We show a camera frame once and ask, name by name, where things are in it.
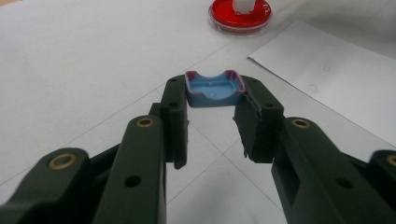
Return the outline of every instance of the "screw hole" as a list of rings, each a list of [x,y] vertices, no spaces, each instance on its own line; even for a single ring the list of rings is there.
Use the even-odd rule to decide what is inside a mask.
[[[345,179],[345,178],[338,177],[338,178],[335,179],[335,182],[337,182],[337,184],[339,186],[341,186],[341,187],[343,187],[345,189],[352,189],[353,188],[352,183],[349,180]]]
[[[396,155],[389,155],[387,161],[389,164],[396,166]]]
[[[52,170],[62,170],[71,166],[77,159],[77,156],[72,153],[59,155],[49,162],[49,168]]]
[[[147,128],[149,126],[151,126],[154,123],[154,119],[140,119],[137,121],[136,125],[141,127],[141,128]]]
[[[306,121],[303,120],[303,119],[294,119],[291,123],[292,123],[294,126],[296,126],[297,128],[302,128],[302,129],[307,129],[307,128],[309,128],[309,123],[306,122]]]
[[[134,188],[137,187],[142,182],[142,179],[137,176],[133,175],[125,179],[124,185],[127,188]]]

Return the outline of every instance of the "white paper sheet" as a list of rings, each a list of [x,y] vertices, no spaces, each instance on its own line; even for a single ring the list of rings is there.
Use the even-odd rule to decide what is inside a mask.
[[[275,75],[396,146],[396,61],[296,21],[249,55]]]

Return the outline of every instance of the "white table surface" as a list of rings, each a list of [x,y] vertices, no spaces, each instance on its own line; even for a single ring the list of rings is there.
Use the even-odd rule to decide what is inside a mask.
[[[396,59],[394,0],[269,0],[266,33],[223,35],[212,1],[25,0],[0,7],[0,203],[42,156],[120,142],[127,122],[161,101],[187,70],[259,79],[285,116],[316,122],[340,150],[367,161],[387,142],[269,73],[247,56],[294,21]],[[244,159],[233,107],[189,108],[189,157],[168,164],[168,223],[286,223],[270,164]]]

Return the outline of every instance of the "blue plastic object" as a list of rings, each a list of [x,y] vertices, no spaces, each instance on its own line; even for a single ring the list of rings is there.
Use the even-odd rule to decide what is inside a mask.
[[[215,77],[189,71],[185,77],[187,100],[191,107],[238,105],[246,91],[244,81],[234,70],[226,70]]]

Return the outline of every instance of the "red petri dish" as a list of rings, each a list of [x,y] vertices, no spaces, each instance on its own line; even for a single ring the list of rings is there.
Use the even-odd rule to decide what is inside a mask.
[[[271,19],[272,10],[264,0],[257,0],[249,14],[233,10],[233,0],[216,0],[209,8],[211,22],[219,30],[235,35],[251,35],[261,31]]]

